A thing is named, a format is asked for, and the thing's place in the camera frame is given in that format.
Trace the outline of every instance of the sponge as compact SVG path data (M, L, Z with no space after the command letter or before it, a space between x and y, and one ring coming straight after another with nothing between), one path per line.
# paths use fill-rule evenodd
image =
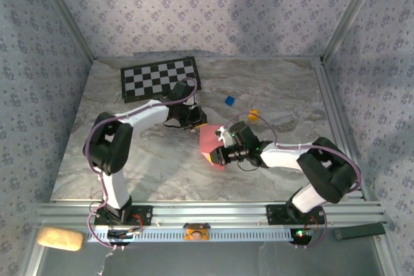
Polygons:
M68 251L78 251L81 249L84 239L85 235L82 232L51 226L40 228L36 237L36 241L41 246Z

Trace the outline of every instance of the marble table surface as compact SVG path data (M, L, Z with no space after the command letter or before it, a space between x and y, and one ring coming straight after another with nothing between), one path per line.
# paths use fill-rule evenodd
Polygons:
M98 114L125 112L144 104L124 104L120 67L159 59L95 61L87 81L52 200L101 199L96 175L82 147ZM332 139L325 107L309 60L196 58L202 90L199 100L209 124L224 124L241 111L257 109L279 133L281 143L305 143L319 136ZM234 106L224 103L235 98ZM251 124L262 140L273 138L264 123ZM242 167L249 169L243 162ZM135 201L146 200L287 200L307 183L290 169L220 171L199 151L199 132L156 125L134 133L125 165L128 190Z

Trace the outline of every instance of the checkerboard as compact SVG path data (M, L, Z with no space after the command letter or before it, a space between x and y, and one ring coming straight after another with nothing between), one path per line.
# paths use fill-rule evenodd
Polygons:
M180 58L126 67L121 69L122 97L125 103L148 100L172 90L177 81L186 77L197 80L197 89L201 83L195 59Z

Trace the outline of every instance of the pink cloth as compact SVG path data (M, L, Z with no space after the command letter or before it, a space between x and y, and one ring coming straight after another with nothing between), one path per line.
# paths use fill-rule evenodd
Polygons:
M200 127L200 152L209 162L210 152L223 145L223 142L220 142L215 135L216 130L218 130L220 126L221 125L204 125ZM224 170L224 166L213 163L212 165L222 171Z

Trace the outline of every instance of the aluminum frame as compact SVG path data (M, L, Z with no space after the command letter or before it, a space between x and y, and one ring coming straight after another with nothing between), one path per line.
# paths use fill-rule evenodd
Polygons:
M335 144L350 158L357 162L353 150L354 142L345 133L346 116L339 109L340 99L333 92L333 87L319 58L312 58L315 75L325 104L329 124ZM85 230L85 219L92 206L98 202L90 200L59 201L39 206L38 223L64 228ZM153 220L146 231L157 232L165 229L182 229L184 223L207 222L218 229L258 229L270 230L287 228L286 226L269 226L266 217L266 205L284 204L284 202L135 202L136 205L148 204L153 206ZM325 206L330 228L355 226L373 222L383 223L386 234L373 237L378 258L387 276L403 275L404 270L395 251L387 219L384 216L380 202L372 200L372 196L364 183L361 190L350 193L339 204ZM29 241L28 248L32 249L26 261L26 268L21 275L37 275L43 247L36 244L35 238Z
M83 36L82 32L80 31L78 25L76 24L72 14L70 13L68 6L64 2L64 0L50 0L54 5L56 11L59 12L60 17L62 18L63 23L65 24L69 34L72 36L73 40L79 47L82 56L85 58L86 62L88 62L89 66L92 66L95 57L89 48L89 45Z
M332 60L338 47L341 45L346 33L351 27L356 15L360 11L365 0L350 0L347 7L343 11L343 14L336 25L332 36L329 38L323 52L322 58L324 65L329 64Z
M332 79L322 65L321 59L313 59L312 65L321 90L329 125L334 136L334 142L339 149L358 165L358 159L355 153L355 150L357 150L356 142L353 137L346 134L346 128L349 128L349 123L346 114L340 108L342 106L341 98L339 94L334 92ZM364 178L361 183L361 191L364 200L374 200L373 195L366 186ZM386 227L386 234L383 237L376 237L374 241L384 273L386 275L405 275L389 227Z

